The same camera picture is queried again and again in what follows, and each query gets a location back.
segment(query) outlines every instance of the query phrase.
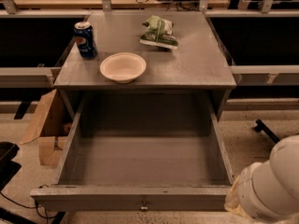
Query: metal rail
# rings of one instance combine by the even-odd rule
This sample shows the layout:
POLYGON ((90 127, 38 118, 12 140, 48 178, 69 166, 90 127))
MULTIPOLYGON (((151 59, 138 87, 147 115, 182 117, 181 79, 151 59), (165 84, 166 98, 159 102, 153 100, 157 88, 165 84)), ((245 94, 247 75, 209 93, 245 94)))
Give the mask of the metal rail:
POLYGON ((3 5, 9 14, 15 14, 18 12, 18 7, 13 0, 3 0, 3 5))

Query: green and white packet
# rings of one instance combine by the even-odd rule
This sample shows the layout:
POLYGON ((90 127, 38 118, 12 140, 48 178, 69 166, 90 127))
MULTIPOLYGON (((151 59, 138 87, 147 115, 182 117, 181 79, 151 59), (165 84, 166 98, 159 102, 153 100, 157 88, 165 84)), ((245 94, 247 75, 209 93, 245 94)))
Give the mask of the green and white packet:
POLYGON ((173 22, 152 15, 142 24, 147 30, 140 37, 140 43, 167 49, 178 48, 178 42, 172 32, 173 22))

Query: cabinet top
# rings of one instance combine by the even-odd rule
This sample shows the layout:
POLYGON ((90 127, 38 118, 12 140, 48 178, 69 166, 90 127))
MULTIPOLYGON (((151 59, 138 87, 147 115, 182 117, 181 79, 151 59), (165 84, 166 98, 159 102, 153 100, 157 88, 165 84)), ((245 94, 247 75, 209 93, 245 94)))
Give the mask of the cabinet top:
POLYGON ((153 10, 94 11, 88 19, 93 27, 98 55, 83 59, 76 44, 55 81, 56 88, 89 89, 231 89, 235 79, 219 48, 205 15, 201 12, 153 10), (141 44, 146 32, 142 23, 157 15, 174 23, 178 49, 168 51, 141 44), (147 62, 145 73, 128 84, 106 79, 101 62, 114 53, 132 52, 147 62))

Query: black cable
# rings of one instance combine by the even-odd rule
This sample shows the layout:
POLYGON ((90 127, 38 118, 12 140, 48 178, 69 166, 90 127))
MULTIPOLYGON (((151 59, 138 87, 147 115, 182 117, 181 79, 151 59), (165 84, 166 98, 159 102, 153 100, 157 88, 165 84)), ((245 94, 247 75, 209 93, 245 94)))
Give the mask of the black cable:
MULTIPOLYGON (((43 187, 47 187, 47 188, 48 188, 49 186, 44 184, 44 185, 40 186, 39 188, 42 189, 43 187)), ((46 216, 42 216, 42 215, 39 213, 39 211, 38 211, 38 208, 40 208, 40 207, 42 207, 42 206, 39 205, 37 201, 35 202, 36 206, 26 206, 26 205, 17 203, 17 202, 15 202, 15 201, 13 201, 12 199, 8 198, 8 197, 5 196, 1 191, 0 191, 0 194, 1 194, 1 196, 4 197, 5 199, 9 200, 9 201, 12 202, 12 203, 15 203, 15 204, 18 205, 18 206, 21 206, 21 207, 24 207, 24 208, 27 208, 27 209, 35 209, 36 212, 38 213, 38 215, 39 215, 40 217, 42 217, 42 218, 44 218, 44 219, 47 220, 47 223, 48 223, 48 220, 49 220, 49 219, 56 218, 56 216, 57 216, 57 215, 55 215, 54 217, 48 217, 48 213, 47 213, 47 210, 46 210, 46 209, 45 209, 45 214, 46 214, 46 216)))
POLYGON ((199 11, 199 0, 183 0, 176 3, 177 11, 199 11))
POLYGON ((24 208, 27 208, 27 209, 35 209, 35 208, 36 208, 35 206, 34 206, 34 207, 31 207, 31 206, 25 206, 25 205, 23 205, 23 204, 17 203, 17 202, 15 202, 15 201, 11 200, 10 198, 8 198, 7 196, 5 196, 1 191, 0 191, 0 194, 1 194, 1 196, 4 197, 5 199, 7 199, 7 200, 11 201, 12 203, 15 203, 16 205, 19 205, 19 206, 21 206, 21 207, 24 207, 24 208))

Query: black chair leg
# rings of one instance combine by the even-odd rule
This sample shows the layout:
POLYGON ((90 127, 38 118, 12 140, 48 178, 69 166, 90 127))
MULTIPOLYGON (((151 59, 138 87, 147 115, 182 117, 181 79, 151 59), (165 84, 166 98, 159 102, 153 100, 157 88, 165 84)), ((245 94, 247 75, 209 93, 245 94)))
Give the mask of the black chair leg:
POLYGON ((274 141, 274 143, 278 143, 280 141, 280 139, 274 135, 273 132, 260 119, 257 119, 255 122, 257 123, 257 126, 254 127, 256 132, 264 131, 274 141))
POLYGON ((62 219, 64 218, 65 212, 59 212, 57 213, 55 219, 51 222, 51 224, 59 224, 62 219))

